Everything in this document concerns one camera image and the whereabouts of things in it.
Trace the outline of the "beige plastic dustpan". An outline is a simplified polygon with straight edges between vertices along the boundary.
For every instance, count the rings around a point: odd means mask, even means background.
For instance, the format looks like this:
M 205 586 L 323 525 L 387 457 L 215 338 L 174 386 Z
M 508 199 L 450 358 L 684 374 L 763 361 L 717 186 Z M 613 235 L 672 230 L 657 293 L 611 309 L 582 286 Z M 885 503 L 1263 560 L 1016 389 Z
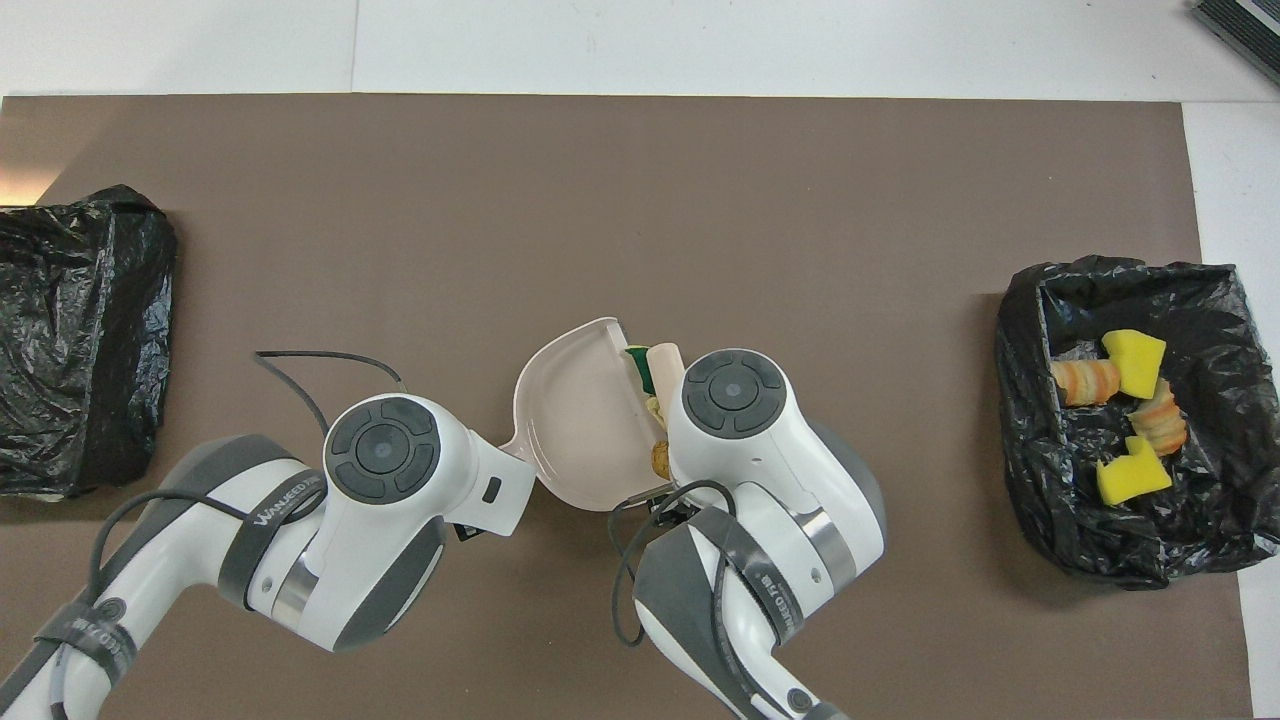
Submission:
M 598 318 L 536 351 L 515 383 L 515 433 L 502 450 L 576 509 L 609 511 L 667 483 L 652 466 L 666 434 L 627 347 L 620 320 Z

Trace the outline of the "beige hand brush black bristles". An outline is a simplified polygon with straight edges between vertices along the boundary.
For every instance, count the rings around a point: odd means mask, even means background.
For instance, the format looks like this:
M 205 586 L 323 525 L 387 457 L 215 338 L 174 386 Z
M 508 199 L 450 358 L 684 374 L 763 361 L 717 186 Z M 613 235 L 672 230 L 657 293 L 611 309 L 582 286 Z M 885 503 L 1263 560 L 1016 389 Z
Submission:
M 663 404 L 669 404 L 684 383 L 686 369 L 678 346 L 671 342 L 653 345 L 646 350 L 645 359 L 655 396 Z

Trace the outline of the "crusty bread chunk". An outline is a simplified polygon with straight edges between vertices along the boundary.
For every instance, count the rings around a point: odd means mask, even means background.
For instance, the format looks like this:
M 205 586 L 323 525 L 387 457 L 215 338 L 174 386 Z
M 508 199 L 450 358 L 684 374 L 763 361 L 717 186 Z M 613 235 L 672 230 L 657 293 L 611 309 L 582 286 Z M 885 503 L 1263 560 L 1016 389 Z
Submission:
M 1066 407 L 1105 405 L 1120 391 L 1120 370 L 1106 359 L 1052 361 L 1050 372 Z
M 1170 382 L 1162 377 L 1157 380 L 1153 397 L 1139 404 L 1126 419 L 1158 457 L 1178 452 L 1189 436 L 1187 419 L 1176 404 Z

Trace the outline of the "notched yellow sponge piece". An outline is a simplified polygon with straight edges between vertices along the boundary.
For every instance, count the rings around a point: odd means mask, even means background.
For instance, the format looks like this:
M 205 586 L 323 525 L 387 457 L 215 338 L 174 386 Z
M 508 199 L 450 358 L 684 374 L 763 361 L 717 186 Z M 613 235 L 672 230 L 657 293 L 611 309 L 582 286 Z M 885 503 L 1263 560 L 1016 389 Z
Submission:
M 1110 462 L 1094 462 L 1100 497 L 1108 506 L 1172 486 L 1172 478 L 1147 438 L 1129 436 L 1125 446 L 1123 456 Z

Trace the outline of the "yellow sponge block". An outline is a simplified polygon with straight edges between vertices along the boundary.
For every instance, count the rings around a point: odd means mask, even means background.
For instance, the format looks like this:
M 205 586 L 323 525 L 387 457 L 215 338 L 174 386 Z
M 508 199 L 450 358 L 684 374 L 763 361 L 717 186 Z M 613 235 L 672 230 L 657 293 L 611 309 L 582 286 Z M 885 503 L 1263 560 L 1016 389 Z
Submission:
M 1102 336 L 1102 345 L 1117 369 L 1119 391 L 1134 398 L 1153 398 L 1166 341 L 1135 329 L 1116 329 Z

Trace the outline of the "bin wrapped black bag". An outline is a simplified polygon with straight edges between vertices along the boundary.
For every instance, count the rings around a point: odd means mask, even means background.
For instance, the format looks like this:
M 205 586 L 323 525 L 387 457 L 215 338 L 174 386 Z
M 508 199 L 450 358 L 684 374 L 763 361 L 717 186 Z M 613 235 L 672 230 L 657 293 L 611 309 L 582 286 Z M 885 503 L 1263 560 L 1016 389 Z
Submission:
M 124 184 L 0 209 L 0 497 L 60 501 L 147 471 L 177 250 L 165 213 Z

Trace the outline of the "open bin black bag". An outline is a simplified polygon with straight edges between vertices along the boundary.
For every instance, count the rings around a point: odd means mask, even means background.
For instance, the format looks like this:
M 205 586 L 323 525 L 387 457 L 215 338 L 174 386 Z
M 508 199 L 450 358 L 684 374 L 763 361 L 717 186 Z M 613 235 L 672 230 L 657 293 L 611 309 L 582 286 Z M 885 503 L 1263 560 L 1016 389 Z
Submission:
M 1105 333 L 1126 329 L 1166 343 L 1160 375 L 1189 436 L 1164 460 L 1170 488 L 1110 506 L 1096 468 L 1124 452 L 1139 402 L 1069 407 L 1050 365 L 1101 359 Z M 1280 555 L 1280 396 L 1234 266 L 1028 268 L 1000 304 L 995 368 L 1012 511 L 1064 571 L 1147 591 Z

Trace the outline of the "brown paper table mat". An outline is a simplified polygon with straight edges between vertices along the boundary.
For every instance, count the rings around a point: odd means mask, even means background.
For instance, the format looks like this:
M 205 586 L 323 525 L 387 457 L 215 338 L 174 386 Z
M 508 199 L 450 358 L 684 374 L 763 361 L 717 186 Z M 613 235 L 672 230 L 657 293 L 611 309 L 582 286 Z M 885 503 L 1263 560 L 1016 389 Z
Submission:
M 1135 102 L 236 95 L 8 97 L 0 204 L 128 184 L 179 237 L 150 473 L 0 501 L 0 676 L 83 585 L 102 518 L 246 432 L 316 462 L 260 348 L 378 357 L 494 443 L 545 342 L 617 316 L 687 360 L 758 348 L 884 492 L 886 555 L 781 661 L 854 717 L 1235 717 L 1236 578 L 1069 577 L 1004 483 L 1012 274 L 1194 261 L 1181 109 Z

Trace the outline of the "dark ribbed device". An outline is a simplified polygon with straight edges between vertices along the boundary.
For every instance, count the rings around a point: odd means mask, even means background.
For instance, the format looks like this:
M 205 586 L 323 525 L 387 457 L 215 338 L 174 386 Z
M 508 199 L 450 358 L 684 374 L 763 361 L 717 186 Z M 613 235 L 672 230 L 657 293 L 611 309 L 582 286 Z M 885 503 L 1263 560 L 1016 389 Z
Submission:
M 1190 13 L 1280 87 L 1280 0 L 1193 0 Z

